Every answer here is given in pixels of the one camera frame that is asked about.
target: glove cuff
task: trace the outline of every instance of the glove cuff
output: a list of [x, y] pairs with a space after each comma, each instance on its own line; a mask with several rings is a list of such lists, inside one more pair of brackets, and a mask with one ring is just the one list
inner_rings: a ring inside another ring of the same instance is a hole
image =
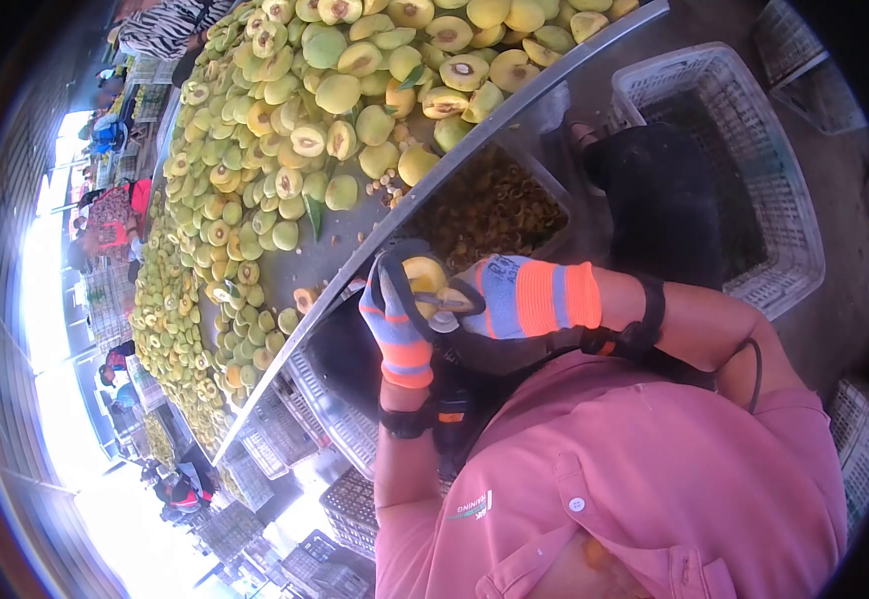
[[380, 342], [381, 374], [391, 384], [407, 389], [421, 389], [431, 384], [432, 344], [418, 340], [404, 345]]
[[381, 376], [388, 382], [405, 389], [423, 389], [431, 385], [435, 379], [435, 373], [432, 372], [431, 366], [428, 366], [419, 372], [405, 374], [400, 373], [389, 367], [388, 364], [381, 363]]
[[596, 329], [601, 325], [601, 292], [590, 262], [564, 267], [565, 304], [572, 327]]
[[524, 336], [600, 325], [601, 296], [591, 263], [561, 267], [532, 260], [521, 266], [516, 287]]

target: pink shirt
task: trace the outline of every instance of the pink shirt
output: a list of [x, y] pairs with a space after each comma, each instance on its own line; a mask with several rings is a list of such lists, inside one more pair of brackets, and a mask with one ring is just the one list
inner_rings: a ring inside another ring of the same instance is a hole
[[389, 508], [380, 599], [520, 598], [578, 527], [653, 597], [812, 597], [847, 539], [829, 418], [807, 390], [754, 415], [617, 358], [518, 389], [441, 502]]

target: concrete floor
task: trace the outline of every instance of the concrete floor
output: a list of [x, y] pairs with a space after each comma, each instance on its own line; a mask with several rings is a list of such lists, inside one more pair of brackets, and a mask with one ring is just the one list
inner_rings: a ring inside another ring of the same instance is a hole
[[[606, 120], [616, 71], [710, 41], [734, 48], [764, 88], [764, 70], [749, 34], [763, 6], [751, 0], [670, 0], [668, 14], [572, 74], [572, 103]], [[804, 172], [827, 262], [821, 287], [774, 325], [797, 372], [827, 401], [840, 377], [869, 368], [869, 133], [827, 136], [782, 103], [771, 104]], [[543, 118], [539, 108], [524, 116]]]

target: work glove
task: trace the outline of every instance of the work glove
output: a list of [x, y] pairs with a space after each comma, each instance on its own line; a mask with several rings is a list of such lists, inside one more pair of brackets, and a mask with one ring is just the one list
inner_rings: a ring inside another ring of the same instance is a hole
[[419, 240], [407, 240], [382, 251], [371, 266], [368, 286], [358, 304], [381, 349], [382, 376], [409, 389], [431, 384], [435, 333], [415, 306], [401, 263], [428, 253], [428, 245]]
[[452, 279], [483, 310], [458, 314], [460, 325], [493, 339], [534, 337], [582, 326], [596, 329], [601, 300], [591, 263], [562, 267], [493, 254]]

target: green leaf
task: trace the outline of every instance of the green leaf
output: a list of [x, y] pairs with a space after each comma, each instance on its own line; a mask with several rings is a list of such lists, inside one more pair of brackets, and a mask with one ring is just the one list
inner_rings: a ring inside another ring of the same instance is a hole
[[358, 109], [358, 105], [355, 104], [345, 112], [345, 120], [350, 123], [351, 126], [355, 126], [358, 122], [359, 113], [361, 113], [361, 111]]
[[321, 202], [315, 201], [308, 194], [302, 194], [301, 198], [305, 200], [305, 212], [308, 213], [308, 220], [312, 222], [312, 231], [315, 233], [315, 243], [317, 243], [321, 233]]
[[242, 294], [238, 291], [238, 288], [236, 287], [235, 283], [233, 283], [232, 281], [229, 281], [228, 279], [225, 279], [224, 281], [225, 281], [225, 289], [228, 290], [228, 295], [230, 295], [231, 297], [234, 297], [235, 299], [238, 299], [239, 297], [242, 296]]
[[338, 167], [340, 162], [334, 156], [329, 156], [328, 161], [324, 164], [324, 172], [328, 174], [328, 180], [335, 178], [335, 169]]
[[408, 76], [405, 77], [405, 80], [401, 82], [401, 85], [398, 85], [398, 91], [404, 91], [406, 89], [411, 89], [417, 85], [418, 79], [421, 78], [422, 75], [425, 74], [425, 65], [419, 64], [414, 67]]

